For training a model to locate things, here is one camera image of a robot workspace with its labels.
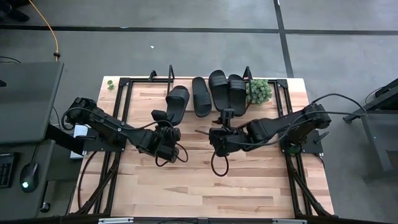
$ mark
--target artificial plant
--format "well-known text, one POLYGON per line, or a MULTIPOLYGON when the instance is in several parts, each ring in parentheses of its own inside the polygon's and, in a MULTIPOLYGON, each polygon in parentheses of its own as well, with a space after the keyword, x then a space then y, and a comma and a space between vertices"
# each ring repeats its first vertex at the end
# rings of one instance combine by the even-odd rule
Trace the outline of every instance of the artificial plant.
POLYGON ((106 84, 108 84, 108 89, 109 90, 113 90, 114 89, 114 85, 113 85, 112 80, 109 80, 106 84))
POLYGON ((253 99, 250 97, 249 83, 246 84, 246 100, 249 103, 261 105, 269 101, 272 97, 271 88, 268 85, 268 80, 251 80, 251 91, 253 99))

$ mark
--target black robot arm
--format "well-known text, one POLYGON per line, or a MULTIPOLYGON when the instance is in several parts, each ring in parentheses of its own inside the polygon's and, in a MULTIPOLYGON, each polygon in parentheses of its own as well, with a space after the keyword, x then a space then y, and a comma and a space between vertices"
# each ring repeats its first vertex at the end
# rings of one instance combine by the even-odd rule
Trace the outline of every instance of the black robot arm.
POLYGON ((248 152, 273 144, 269 141, 278 133, 285 133, 278 141, 300 145, 306 141, 310 131, 327 128, 330 122, 323 106, 312 103, 300 111, 276 119, 254 119, 237 128, 210 128, 209 140, 216 155, 224 157, 240 149, 248 152))
POLYGON ((87 98, 76 98, 65 115, 66 122, 70 124, 90 125, 98 132, 99 138, 108 144, 121 145, 128 139, 140 153, 159 157, 169 162, 175 162, 177 159, 179 150, 175 145, 180 140, 180 131, 167 121, 156 122, 158 126, 155 131, 133 128, 105 113, 97 107, 94 100, 87 98))

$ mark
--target orange cable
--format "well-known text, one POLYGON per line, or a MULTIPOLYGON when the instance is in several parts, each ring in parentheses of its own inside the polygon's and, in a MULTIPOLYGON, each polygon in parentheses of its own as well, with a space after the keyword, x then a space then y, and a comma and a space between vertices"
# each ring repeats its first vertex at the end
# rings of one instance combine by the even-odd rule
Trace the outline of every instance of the orange cable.
POLYGON ((57 37, 54 34, 54 31, 52 30, 50 24, 47 22, 47 20, 45 19, 45 17, 41 14, 41 12, 37 9, 37 7, 35 6, 35 4, 33 4, 32 0, 29 0, 30 4, 33 6, 33 8, 36 9, 37 13, 39 13, 40 17, 44 20, 44 22, 47 24, 47 26, 49 27, 52 36, 54 37, 55 40, 55 53, 59 55, 59 51, 58 51, 58 40, 57 37))

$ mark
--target butcher block tabletop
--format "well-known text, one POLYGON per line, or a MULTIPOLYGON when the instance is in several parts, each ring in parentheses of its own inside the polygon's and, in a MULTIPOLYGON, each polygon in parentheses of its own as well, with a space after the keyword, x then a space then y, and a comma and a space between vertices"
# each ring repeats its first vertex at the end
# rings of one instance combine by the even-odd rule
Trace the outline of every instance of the butcher block tabletop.
MULTIPOLYGON (((192 78, 194 77, 176 77, 171 84, 183 85, 190 91, 187 110, 182 122, 177 126, 182 134, 179 143, 188 151, 189 161, 176 161, 174 164, 157 167, 155 158, 139 154, 128 142, 121 156, 111 216, 293 218, 285 157, 277 144, 260 147, 251 152, 231 153, 228 156, 229 172, 225 177, 218 177, 211 171, 210 159, 214 149, 208 136, 196 133, 195 130, 208 132, 210 127, 217 127, 218 125, 212 121, 217 120, 220 112, 213 106, 207 117, 196 117, 193 112, 192 78)), ((102 82, 98 107, 108 114, 113 113, 119 79, 120 77, 104 77, 102 82), (113 81, 115 89, 108 89, 109 80, 113 81)), ((304 80, 288 78, 287 83, 293 111, 301 110, 308 104, 304 80)), ((119 119, 123 113, 126 92, 127 88, 124 88, 119 119)), ((133 127, 141 127, 153 122, 150 112, 166 110, 166 94, 166 83, 135 83, 132 87, 127 123, 133 127)), ((287 114, 282 89, 280 94, 284 114, 287 114)), ((246 114, 234 118, 231 125, 237 126, 257 118, 277 117, 277 105, 272 97, 261 106, 251 105, 246 114)), ((87 167, 81 184, 82 204, 89 199, 98 185, 103 157, 104 152, 98 152, 87 167)), ((180 151, 180 157, 185 158, 183 151, 180 151)), ((84 158, 81 168, 87 158, 88 156, 84 158)), ((302 159, 308 188, 326 211, 333 213, 328 182, 321 161, 312 154, 302 154, 302 159)), ((226 168, 225 160, 216 157, 215 168, 219 173, 223 173, 226 168)), ((298 185, 297 192, 300 208, 304 212, 302 192, 298 185)), ((108 186, 104 190, 101 212, 106 205, 107 196, 108 186)), ((75 193, 70 212, 76 210, 75 193)))

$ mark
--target black slide sandal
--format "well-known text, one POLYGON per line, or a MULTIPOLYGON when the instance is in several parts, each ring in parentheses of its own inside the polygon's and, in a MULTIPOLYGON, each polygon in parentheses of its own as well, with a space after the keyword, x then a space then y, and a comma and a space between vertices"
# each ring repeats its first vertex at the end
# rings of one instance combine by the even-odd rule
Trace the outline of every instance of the black slide sandal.
POLYGON ((228 82, 221 70, 215 70, 209 76, 209 87, 214 106, 218 111, 229 108, 228 82))
POLYGON ((206 82, 202 77, 192 80, 193 108, 199 118, 204 118, 211 112, 211 99, 206 82))
POLYGON ((189 101, 189 92, 185 86, 176 86, 166 96, 167 118, 172 125, 179 125, 189 101))
POLYGON ((228 77, 229 100, 235 116, 243 116, 246 112, 246 84, 239 75, 228 77))

